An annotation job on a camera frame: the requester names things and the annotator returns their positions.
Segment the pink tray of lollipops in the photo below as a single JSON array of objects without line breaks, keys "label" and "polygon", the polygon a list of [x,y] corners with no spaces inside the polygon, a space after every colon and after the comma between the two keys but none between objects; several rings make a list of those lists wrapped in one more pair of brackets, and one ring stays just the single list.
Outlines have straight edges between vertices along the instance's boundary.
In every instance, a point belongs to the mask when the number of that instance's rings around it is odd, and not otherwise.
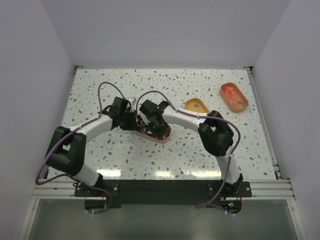
[{"label": "pink tray of lollipops", "polygon": [[136,124],[136,134],[140,137],[157,143],[166,143],[169,140],[172,129],[168,124],[166,124],[164,127],[161,127],[160,130],[156,130],[154,125],[151,123],[146,123],[139,116],[136,120]]}]

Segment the yellow tray of star candies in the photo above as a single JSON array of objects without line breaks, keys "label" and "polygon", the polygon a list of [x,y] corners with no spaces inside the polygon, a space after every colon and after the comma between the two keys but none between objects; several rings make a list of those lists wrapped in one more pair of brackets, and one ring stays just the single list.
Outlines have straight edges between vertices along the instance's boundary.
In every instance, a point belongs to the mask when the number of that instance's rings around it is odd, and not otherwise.
[{"label": "yellow tray of star candies", "polygon": [[184,108],[186,110],[196,112],[196,113],[210,113],[210,110],[206,107],[206,105],[199,98],[191,98],[186,101]]}]

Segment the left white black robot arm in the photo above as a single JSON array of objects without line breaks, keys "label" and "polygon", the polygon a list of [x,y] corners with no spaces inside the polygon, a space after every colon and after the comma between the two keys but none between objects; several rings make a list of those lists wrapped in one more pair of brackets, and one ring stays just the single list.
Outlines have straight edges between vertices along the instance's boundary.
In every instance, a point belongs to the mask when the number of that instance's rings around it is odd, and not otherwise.
[{"label": "left white black robot arm", "polygon": [[103,176],[86,163],[86,145],[96,137],[115,128],[135,131],[135,97],[115,97],[113,103],[85,123],[55,129],[45,164],[86,185],[86,191],[99,196],[104,190]]}]

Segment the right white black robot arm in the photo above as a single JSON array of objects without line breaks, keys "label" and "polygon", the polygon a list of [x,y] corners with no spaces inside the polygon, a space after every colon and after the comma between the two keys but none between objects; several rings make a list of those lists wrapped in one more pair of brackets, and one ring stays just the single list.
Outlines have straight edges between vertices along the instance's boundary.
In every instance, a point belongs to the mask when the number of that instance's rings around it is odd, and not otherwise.
[{"label": "right white black robot arm", "polygon": [[198,133],[205,150],[217,160],[224,182],[223,192],[233,197],[241,190],[243,175],[234,160],[234,151],[240,141],[234,143],[234,132],[219,112],[195,114],[175,109],[167,101],[157,105],[150,100],[143,102],[139,111],[138,126],[152,139],[167,139],[171,133],[170,124]]}]

